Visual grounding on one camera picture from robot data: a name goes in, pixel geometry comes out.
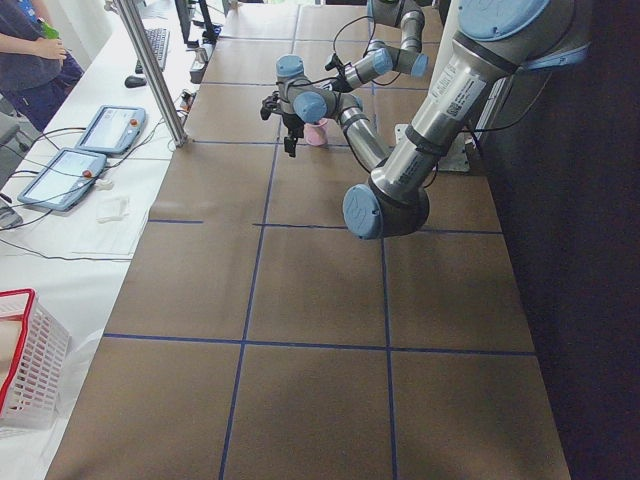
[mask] plastic container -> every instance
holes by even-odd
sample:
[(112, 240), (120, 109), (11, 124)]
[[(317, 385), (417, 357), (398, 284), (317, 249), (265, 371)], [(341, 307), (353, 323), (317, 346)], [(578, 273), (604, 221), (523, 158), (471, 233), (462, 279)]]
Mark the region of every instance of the plastic container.
[(0, 429), (46, 429), (55, 414), (69, 333), (35, 290), (0, 292), (0, 322), (20, 322), (9, 374), (0, 385)]

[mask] computer mouse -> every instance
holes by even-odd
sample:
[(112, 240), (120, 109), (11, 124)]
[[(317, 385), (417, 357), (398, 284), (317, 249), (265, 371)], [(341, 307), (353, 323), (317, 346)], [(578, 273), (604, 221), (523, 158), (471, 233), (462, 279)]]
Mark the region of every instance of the computer mouse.
[(147, 79), (144, 77), (136, 77), (135, 75), (129, 75), (124, 80), (124, 86), (127, 88), (142, 87), (147, 84)]

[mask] red basket rim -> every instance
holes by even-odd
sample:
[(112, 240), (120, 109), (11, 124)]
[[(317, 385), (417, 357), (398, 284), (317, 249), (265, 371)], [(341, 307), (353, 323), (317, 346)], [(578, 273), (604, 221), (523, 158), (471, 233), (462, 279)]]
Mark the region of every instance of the red basket rim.
[(7, 396), (7, 390), (9, 390), (9, 385), (13, 381), (13, 378), (18, 371), (18, 366), (20, 365), (20, 358), (22, 357), (22, 351), (24, 350), (24, 343), (27, 339), (27, 333), (29, 331), (29, 315), (31, 314), (31, 308), (33, 307), (33, 302), (36, 298), (36, 291), (32, 288), (23, 288), (20, 290), (9, 290), (6, 292), (0, 292), (0, 297), (9, 297), (12, 295), (28, 295), (27, 303), (25, 304), (24, 311), (22, 313), (22, 330), (20, 332), (20, 337), (18, 337), (18, 343), (16, 345), (16, 351), (13, 354), (13, 360), (11, 362), (11, 366), (9, 367), (9, 374), (7, 375), (6, 380), (0, 385), (0, 411), (4, 408), (4, 402)]

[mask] dark wall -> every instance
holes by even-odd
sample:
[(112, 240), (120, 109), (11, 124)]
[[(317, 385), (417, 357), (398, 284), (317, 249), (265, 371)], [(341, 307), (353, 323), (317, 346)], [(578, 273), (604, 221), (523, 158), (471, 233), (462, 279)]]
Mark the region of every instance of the dark wall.
[[(572, 478), (637, 480), (640, 8), (594, 3), (589, 60), (484, 156)], [(542, 81), (517, 80), (495, 126)]]

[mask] pink object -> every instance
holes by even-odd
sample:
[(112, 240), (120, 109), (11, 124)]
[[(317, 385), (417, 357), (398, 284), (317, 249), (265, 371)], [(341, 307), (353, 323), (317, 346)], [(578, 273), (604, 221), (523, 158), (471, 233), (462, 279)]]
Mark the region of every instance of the pink object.
[(327, 144), (327, 127), (329, 120), (320, 119), (318, 123), (306, 123), (304, 126), (304, 138), (309, 145), (320, 147)]

